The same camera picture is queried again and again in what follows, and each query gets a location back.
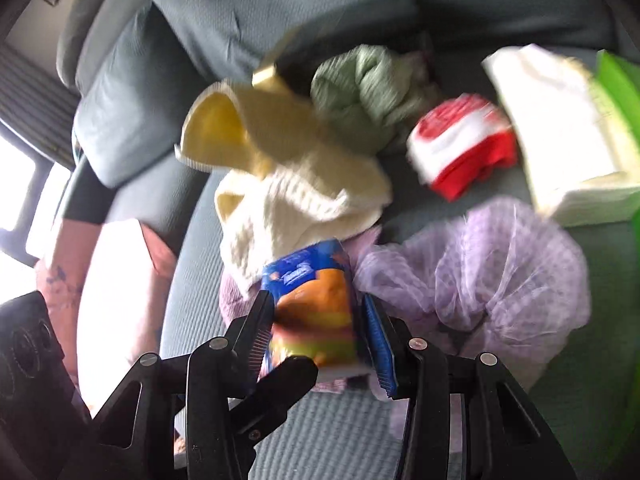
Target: yellow knit fabric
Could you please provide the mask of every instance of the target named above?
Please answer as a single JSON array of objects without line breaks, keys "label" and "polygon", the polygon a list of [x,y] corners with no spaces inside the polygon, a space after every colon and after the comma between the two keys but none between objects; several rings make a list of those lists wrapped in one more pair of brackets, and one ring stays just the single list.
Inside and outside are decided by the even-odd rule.
[{"label": "yellow knit fabric", "polygon": [[216,83],[198,97],[178,160],[232,171],[216,190],[222,260],[244,292],[262,267],[327,238],[371,227],[391,202],[373,158],[332,144],[311,104],[242,84]]}]

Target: crumpled clothing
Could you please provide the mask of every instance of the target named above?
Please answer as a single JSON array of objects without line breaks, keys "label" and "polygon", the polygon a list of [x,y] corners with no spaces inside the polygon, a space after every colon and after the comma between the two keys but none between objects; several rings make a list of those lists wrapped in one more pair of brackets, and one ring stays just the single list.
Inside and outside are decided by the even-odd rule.
[{"label": "crumpled clothing", "polygon": [[176,155],[201,171],[233,168],[216,211],[220,257],[244,295],[266,264],[354,236],[391,202],[380,165],[330,142],[310,102],[242,84],[216,83],[198,97]]},{"label": "crumpled clothing", "polygon": [[364,155],[375,155],[392,140],[393,147],[404,148],[418,119],[440,102],[419,53],[398,56],[370,45],[322,63],[310,94],[335,140]]},{"label": "crumpled clothing", "polygon": [[[380,226],[374,226],[342,242],[342,246],[349,257],[351,269],[356,268],[363,253],[378,241],[381,232],[382,228]],[[249,314],[258,292],[260,292],[260,282],[254,283],[249,288],[248,297],[245,298],[238,284],[233,279],[233,276],[226,270],[226,267],[223,268],[222,275],[220,276],[218,307],[220,308],[220,315],[226,327],[228,327],[236,317]],[[313,391],[339,394],[342,393],[346,387],[346,379],[337,379],[330,383],[318,383],[313,387]]]},{"label": "crumpled clothing", "polygon": [[[508,197],[429,226],[402,245],[372,247],[354,284],[388,302],[388,314],[403,319],[413,336],[449,354],[497,355],[526,390],[591,314],[588,268],[578,244]],[[450,329],[465,340],[455,341]],[[457,402],[451,407],[452,415],[460,413]],[[405,414],[400,409],[393,416]],[[452,451],[462,442],[454,418]],[[392,420],[396,430],[403,426]]]}]

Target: snack bag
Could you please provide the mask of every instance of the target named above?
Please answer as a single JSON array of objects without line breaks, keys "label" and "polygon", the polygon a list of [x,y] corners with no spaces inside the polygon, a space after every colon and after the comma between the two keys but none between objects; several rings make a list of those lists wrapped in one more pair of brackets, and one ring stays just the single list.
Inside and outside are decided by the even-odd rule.
[{"label": "snack bag", "polygon": [[290,355],[305,355],[318,382],[361,375],[349,258],[338,240],[326,240],[264,267],[262,288],[275,303],[266,355],[272,370]]},{"label": "snack bag", "polygon": [[420,119],[406,142],[407,157],[427,184],[453,202],[476,179],[518,161],[516,137],[500,109],[477,94],[444,101]]}]

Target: chip bag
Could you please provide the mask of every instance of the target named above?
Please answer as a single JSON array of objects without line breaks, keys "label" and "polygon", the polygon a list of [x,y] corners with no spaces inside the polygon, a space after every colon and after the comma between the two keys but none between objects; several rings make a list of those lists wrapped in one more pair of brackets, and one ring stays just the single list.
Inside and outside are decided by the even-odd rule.
[{"label": "chip bag", "polygon": [[275,304],[268,370],[290,355],[305,355],[318,366],[319,383],[369,371],[356,336],[349,258],[338,240],[320,242],[265,266],[262,289],[273,295]]}]

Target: lavender tulle fabric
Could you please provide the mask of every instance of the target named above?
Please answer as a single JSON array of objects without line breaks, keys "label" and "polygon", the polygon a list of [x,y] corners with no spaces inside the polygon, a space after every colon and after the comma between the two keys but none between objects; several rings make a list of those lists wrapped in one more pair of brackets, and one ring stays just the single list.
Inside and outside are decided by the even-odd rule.
[{"label": "lavender tulle fabric", "polygon": [[[578,244],[508,197],[430,225],[402,245],[373,246],[360,259],[354,282],[388,302],[388,314],[403,319],[413,336],[449,354],[494,353],[524,389],[591,313]],[[452,410],[460,407],[452,403]],[[398,417],[406,405],[392,411],[392,432],[401,436]],[[456,425],[452,420],[452,451]]]}]

